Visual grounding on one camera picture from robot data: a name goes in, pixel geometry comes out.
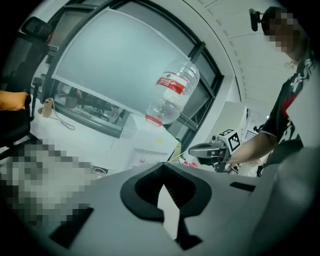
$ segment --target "yellow object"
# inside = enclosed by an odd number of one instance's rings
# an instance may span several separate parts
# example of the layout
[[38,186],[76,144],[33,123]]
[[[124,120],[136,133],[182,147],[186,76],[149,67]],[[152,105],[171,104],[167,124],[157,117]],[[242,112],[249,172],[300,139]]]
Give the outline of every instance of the yellow object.
[[26,92],[10,92],[0,90],[0,110],[19,111],[25,110]]
[[170,162],[178,162],[179,159],[180,159],[180,154],[181,154],[181,142],[179,142],[175,149],[174,149],[174,152],[172,154],[172,156],[170,157],[169,161]]

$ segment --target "ceiling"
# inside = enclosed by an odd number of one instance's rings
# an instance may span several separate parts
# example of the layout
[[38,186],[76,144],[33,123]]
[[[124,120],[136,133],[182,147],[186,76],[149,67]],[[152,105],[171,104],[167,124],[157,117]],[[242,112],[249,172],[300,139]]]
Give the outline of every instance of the ceiling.
[[269,113],[277,99],[282,84],[293,75],[290,59],[267,41],[259,24],[258,31],[251,29],[249,9],[263,13],[274,0],[193,0],[199,3],[223,30],[229,45],[224,45],[240,87],[241,99],[248,108]]

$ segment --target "chair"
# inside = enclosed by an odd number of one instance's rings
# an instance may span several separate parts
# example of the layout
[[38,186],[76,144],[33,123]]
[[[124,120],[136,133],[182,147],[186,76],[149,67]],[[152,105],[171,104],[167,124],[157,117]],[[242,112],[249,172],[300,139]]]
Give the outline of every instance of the chair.
[[[17,33],[17,38],[11,48],[7,61],[1,73],[0,90],[8,92],[26,92],[25,110],[0,111],[0,148],[9,147],[0,154],[0,160],[10,156],[14,143],[25,136],[35,138],[30,134],[30,122],[35,118],[38,88],[42,85],[40,78],[33,80],[34,74],[49,51],[46,44],[51,25],[31,17]],[[31,83],[34,85],[31,100]]]

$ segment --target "orange cushion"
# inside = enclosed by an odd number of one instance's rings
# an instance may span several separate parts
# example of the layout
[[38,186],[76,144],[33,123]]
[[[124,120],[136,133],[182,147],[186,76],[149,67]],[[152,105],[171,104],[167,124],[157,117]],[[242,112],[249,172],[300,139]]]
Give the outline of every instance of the orange cushion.
[[10,92],[0,90],[0,110],[25,110],[26,92]]

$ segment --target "black window frame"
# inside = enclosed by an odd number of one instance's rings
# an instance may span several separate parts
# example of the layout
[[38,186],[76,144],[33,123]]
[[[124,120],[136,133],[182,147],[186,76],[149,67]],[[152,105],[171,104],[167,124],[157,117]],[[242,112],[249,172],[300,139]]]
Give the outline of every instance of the black window frame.
[[[40,101],[44,102],[47,98],[53,98],[57,89],[58,85],[55,85],[54,79],[52,79],[52,74],[63,54],[66,47],[69,45],[71,40],[74,38],[74,36],[87,24],[88,21],[90,21],[94,16],[96,16],[99,12],[106,8],[110,8],[113,10],[116,10],[117,8],[121,7],[122,5],[125,5],[129,2],[135,2],[140,5],[145,6],[146,8],[151,9],[152,11],[156,12],[157,14],[161,15],[165,19],[167,19],[170,23],[172,23],[174,26],[176,26],[185,36],[187,36],[192,42],[194,42],[195,46],[188,54],[188,57],[190,57],[190,60],[195,63],[200,55],[203,55],[207,62],[210,64],[210,67],[212,68],[213,72],[215,73],[215,78],[211,84],[208,84],[207,81],[203,78],[201,75],[200,70],[200,80],[201,83],[199,83],[197,86],[201,86],[206,93],[210,96],[208,107],[206,108],[204,115],[201,117],[201,120],[199,123],[195,123],[193,120],[188,118],[183,113],[180,114],[177,121],[179,123],[182,123],[184,126],[188,127],[188,131],[183,136],[183,139],[181,141],[182,143],[182,151],[186,150],[190,143],[192,142],[194,136],[199,131],[201,125],[203,124],[205,118],[207,117],[208,112],[210,111],[215,98],[220,90],[222,81],[224,79],[224,76],[221,74],[215,60],[209,53],[208,49],[206,48],[205,42],[201,41],[198,36],[186,25],[184,24],[179,18],[177,18],[174,14],[163,8],[162,6],[150,1],[150,0],[106,0],[104,3],[102,3],[99,6],[96,5],[89,5],[89,4],[82,4],[84,0],[71,0],[66,5],[64,5],[50,20],[49,24],[52,24],[53,29],[57,26],[59,19],[62,17],[64,11],[66,9],[72,9],[72,10],[91,10],[89,12],[89,15],[83,18],[76,26],[73,28],[73,30],[70,32],[70,34],[65,38],[65,40],[62,42],[60,47],[56,49],[56,53],[53,56],[52,62],[50,64],[49,70],[47,72],[47,75],[45,77],[45,81],[43,84],[42,94],[40,96]],[[92,124],[89,120],[85,120],[84,118],[80,116],[75,115],[69,115],[65,109],[63,109],[63,106],[60,106],[59,104],[56,104],[56,110],[58,112],[63,113],[64,115],[68,115],[69,118],[74,119],[76,122],[83,124],[85,126],[88,126],[94,130],[97,130],[99,132],[105,133],[106,135],[113,136],[115,138],[119,138],[121,135],[121,132],[117,134],[115,131],[110,131],[108,128],[103,128],[99,126],[97,128],[96,124]]]

